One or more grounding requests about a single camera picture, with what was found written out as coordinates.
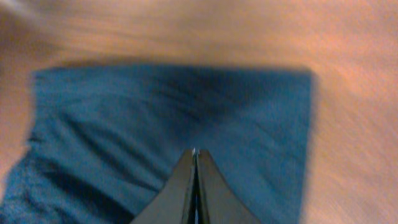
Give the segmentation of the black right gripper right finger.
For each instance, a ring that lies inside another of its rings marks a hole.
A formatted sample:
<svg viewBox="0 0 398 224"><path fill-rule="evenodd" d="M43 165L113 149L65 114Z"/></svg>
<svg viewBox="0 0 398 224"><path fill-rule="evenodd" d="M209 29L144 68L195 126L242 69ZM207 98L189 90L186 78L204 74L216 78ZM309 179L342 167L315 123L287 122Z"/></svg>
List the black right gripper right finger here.
<svg viewBox="0 0 398 224"><path fill-rule="evenodd" d="M198 222L202 224L260 224L260 220L235 196L211 154L196 154Z"/></svg>

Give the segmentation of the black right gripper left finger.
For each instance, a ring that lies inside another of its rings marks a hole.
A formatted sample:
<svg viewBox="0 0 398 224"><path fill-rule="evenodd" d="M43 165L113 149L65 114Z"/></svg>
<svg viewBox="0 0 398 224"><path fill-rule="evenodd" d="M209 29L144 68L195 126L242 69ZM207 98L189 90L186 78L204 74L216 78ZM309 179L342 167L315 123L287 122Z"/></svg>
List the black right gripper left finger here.
<svg viewBox="0 0 398 224"><path fill-rule="evenodd" d="M196 219L196 150L185 151L159 194L131 224L192 224Z"/></svg>

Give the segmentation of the navy blue shorts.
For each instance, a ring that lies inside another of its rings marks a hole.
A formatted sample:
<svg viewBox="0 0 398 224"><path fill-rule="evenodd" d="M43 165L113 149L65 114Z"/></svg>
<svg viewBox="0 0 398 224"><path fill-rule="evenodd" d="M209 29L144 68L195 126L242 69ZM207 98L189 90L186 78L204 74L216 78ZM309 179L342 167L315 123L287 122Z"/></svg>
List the navy blue shorts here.
<svg viewBox="0 0 398 224"><path fill-rule="evenodd" d="M178 65L34 74L27 154L2 223L128 223L187 149L207 149L263 223L299 220L312 75Z"/></svg>

